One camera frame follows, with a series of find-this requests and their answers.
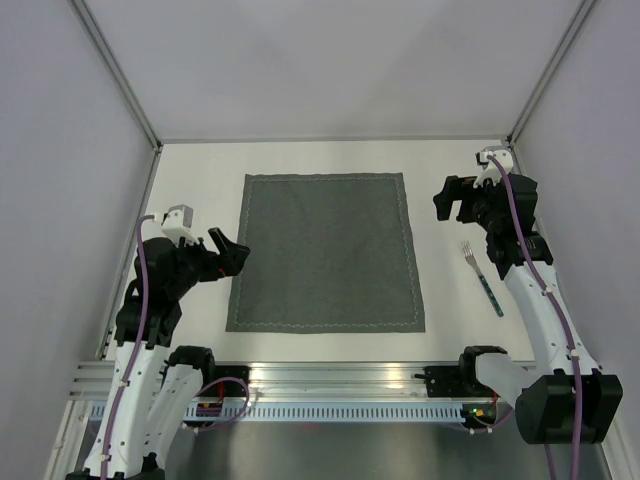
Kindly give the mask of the metal fork with green handle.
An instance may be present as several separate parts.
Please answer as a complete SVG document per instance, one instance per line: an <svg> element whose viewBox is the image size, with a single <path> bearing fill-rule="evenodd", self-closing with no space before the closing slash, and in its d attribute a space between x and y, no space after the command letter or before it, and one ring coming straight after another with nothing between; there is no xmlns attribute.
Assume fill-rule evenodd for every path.
<svg viewBox="0 0 640 480"><path fill-rule="evenodd" d="M468 241L463 241L461 243L461 252L463 254L463 257L466 263L474 270L492 308L494 309L494 312L499 318L502 318L504 316L503 309L501 308L497 298L495 297L494 292L491 286L489 285L488 280L486 279L480 266L478 265L476 257Z"/></svg>

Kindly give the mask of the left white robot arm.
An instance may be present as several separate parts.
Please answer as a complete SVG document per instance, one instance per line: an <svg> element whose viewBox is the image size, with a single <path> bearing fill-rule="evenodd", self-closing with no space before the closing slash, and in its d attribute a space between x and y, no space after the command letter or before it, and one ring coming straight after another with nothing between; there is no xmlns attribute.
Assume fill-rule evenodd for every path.
<svg viewBox="0 0 640 480"><path fill-rule="evenodd" d="M239 275L248 247L220 229L208 231L215 250L180 228L138 237L136 277L116 316L113 377L98 433L72 479L162 479L171 444L192 400L218 384L214 354L200 346L173 348L180 302L199 283Z"/></svg>

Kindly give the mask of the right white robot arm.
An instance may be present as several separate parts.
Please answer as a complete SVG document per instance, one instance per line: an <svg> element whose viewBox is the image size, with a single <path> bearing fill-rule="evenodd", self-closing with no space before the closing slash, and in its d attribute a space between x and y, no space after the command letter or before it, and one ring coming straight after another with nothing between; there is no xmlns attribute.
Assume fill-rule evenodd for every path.
<svg viewBox="0 0 640 480"><path fill-rule="evenodd" d="M451 216L486 232L487 255L523 319L536 368L517 365L499 346L468 346L459 357L459 388L478 395L493 390L514 410L528 444L602 442L623 397L614 374L601 371L586 351L557 289L550 249L535 231L534 180L511 174L478 186L474 177L449 176L434 197L438 220Z"/></svg>

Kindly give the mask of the grey cloth napkin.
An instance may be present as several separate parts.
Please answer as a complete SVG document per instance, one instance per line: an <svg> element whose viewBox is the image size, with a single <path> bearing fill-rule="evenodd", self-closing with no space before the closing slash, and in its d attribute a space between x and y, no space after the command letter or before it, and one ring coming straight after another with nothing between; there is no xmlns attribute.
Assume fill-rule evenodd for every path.
<svg viewBox="0 0 640 480"><path fill-rule="evenodd" d="M400 173L248 175L229 332L423 333Z"/></svg>

